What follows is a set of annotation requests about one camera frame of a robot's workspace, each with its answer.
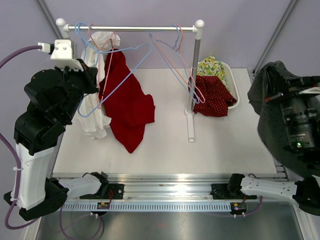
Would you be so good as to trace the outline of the white skirt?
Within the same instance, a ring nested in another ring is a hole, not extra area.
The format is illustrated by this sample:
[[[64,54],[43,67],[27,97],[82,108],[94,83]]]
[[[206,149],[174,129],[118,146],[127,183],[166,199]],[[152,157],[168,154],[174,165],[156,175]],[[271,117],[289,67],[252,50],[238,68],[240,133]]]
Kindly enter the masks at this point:
[[[93,56],[94,51],[90,47],[83,49],[81,53],[81,59],[89,67],[94,67]],[[110,66],[109,63],[105,63],[105,70]],[[87,115],[98,105],[98,93],[90,94],[83,99],[79,109],[83,115]],[[110,126],[111,118],[108,117],[102,107],[99,107],[89,117],[81,117],[76,114],[77,124],[81,127],[82,133],[89,136],[91,139],[101,139],[107,136],[106,129]]]

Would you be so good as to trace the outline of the plain red skirt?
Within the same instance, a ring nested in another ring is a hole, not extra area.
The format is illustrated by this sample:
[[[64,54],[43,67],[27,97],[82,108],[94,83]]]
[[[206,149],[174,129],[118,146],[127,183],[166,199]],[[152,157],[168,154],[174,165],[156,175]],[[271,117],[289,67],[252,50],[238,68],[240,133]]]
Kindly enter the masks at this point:
[[[114,103],[112,103],[111,106],[119,110],[120,114],[119,116],[111,116],[110,108],[104,107],[106,115],[111,118],[109,126],[114,137],[131,154],[142,142],[146,125],[155,121],[156,107],[153,97],[150,94],[144,94],[135,100],[129,100],[128,103],[124,104],[127,110],[120,110],[120,107]]]

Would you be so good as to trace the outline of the lemon print skirt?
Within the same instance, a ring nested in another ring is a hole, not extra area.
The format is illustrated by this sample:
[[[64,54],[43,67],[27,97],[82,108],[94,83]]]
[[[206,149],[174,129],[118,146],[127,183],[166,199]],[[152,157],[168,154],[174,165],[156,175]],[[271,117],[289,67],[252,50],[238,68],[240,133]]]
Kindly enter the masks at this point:
[[[197,75],[202,77],[218,77],[226,87],[228,86],[228,83],[225,80],[225,67],[222,62],[216,60],[213,55],[210,55],[198,62]]]

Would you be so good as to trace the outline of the red polka dot skirt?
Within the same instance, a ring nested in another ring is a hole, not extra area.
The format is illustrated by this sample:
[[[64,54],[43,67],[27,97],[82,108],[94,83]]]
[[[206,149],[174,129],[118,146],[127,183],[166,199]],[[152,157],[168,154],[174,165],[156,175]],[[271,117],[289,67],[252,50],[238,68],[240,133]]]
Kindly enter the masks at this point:
[[[196,94],[204,97],[204,103],[196,103],[193,107],[195,114],[206,117],[227,117],[229,107],[237,100],[227,90],[226,86],[217,76],[196,76]]]

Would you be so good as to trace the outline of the dark grey dotted skirt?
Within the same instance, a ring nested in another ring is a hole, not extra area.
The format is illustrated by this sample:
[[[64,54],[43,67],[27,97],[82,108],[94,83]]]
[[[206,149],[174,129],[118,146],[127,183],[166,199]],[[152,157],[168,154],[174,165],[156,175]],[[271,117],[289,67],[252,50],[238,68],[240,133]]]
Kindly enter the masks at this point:
[[[264,65],[247,93],[272,156],[303,178],[320,175],[320,77],[298,76],[280,60]]]

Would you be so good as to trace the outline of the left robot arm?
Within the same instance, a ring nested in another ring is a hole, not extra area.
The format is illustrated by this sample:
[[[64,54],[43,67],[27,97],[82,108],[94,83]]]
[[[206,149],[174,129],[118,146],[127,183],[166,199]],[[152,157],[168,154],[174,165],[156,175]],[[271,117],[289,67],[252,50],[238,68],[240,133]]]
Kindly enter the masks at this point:
[[[30,102],[14,126],[16,181],[4,199],[19,207],[25,221],[49,215],[73,198],[102,199],[108,194],[108,180],[103,173],[92,172],[70,180],[47,176],[58,139],[72,124],[80,102],[86,94],[98,92],[98,69],[82,60],[79,64],[80,69],[74,70],[69,66],[41,70],[24,87]]]

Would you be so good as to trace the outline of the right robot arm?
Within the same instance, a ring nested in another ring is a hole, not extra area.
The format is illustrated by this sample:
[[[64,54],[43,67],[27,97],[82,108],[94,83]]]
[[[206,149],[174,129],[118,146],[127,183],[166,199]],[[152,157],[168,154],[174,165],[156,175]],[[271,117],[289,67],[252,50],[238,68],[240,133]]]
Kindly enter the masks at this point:
[[[259,116],[258,135],[271,155],[301,180],[276,182],[234,173],[226,189],[232,199],[281,199],[308,214],[320,214],[319,85],[318,76],[268,70],[255,76],[248,99]]]

